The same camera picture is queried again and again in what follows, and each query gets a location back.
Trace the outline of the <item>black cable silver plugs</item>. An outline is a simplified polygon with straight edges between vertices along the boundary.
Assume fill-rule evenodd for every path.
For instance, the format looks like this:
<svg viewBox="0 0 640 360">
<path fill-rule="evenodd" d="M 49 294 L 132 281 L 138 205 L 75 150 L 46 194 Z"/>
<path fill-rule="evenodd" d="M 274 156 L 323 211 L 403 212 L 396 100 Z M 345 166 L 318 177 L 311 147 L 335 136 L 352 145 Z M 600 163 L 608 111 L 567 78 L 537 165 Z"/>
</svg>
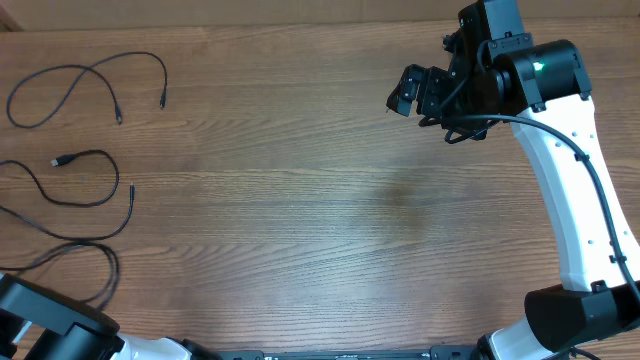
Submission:
<svg viewBox="0 0 640 360">
<path fill-rule="evenodd" d="M 20 267 L 1 267 L 2 272 L 15 272 L 17 276 L 21 274 L 44 266 L 45 264 L 63 257 L 71 252 L 80 249 L 96 249 L 103 253 L 109 265 L 109 277 L 102 287 L 102 289 L 95 295 L 81 300 L 83 304 L 89 304 L 94 301 L 99 301 L 96 308 L 100 311 L 106 309 L 114 297 L 121 279 L 120 261 L 116 252 L 109 246 L 96 243 L 96 242 L 70 242 L 64 243 L 54 248 L 51 248 L 36 257 L 30 264 Z"/>
</svg>

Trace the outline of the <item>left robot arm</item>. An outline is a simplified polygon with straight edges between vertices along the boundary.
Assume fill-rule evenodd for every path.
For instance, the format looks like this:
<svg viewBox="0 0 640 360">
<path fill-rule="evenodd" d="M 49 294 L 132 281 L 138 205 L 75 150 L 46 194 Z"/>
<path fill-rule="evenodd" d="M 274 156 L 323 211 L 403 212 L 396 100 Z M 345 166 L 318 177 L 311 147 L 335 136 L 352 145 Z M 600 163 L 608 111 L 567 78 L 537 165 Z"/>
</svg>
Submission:
<svg viewBox="0 0 640 360">
<path fill-rule="evenodd" d="M 194 342 L 123 335 L 102 311 L 14 275 L 1 275 L 1 358 L 12 359 L 32 325 L 43 332 L 27 353 L 40 360 L 196 360 L 219 356 Z"/>
</svg>

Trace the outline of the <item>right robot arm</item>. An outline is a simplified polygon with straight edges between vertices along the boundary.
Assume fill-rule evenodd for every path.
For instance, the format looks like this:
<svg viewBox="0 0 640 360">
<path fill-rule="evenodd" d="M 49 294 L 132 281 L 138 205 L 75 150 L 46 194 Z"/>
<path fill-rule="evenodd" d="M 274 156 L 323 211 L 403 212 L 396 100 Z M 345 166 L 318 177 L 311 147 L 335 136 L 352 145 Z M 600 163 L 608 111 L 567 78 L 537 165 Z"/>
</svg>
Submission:
<svg viewBox="0 0 640 360">
<path fill-rule="evenodd" d="M 577 47 L 535 44 L 514 1 L 477 1 L 443 39 L 447 69 L 405 68 L 386 106 L 438 125 L 450 144 L 510 125 L 549 214 L 558 285 L 529 292 L 524 317 L 461 350 L 464 359 L 567 359 L 639 326 L 639 245 L 621 209 Z"/>
</svg>

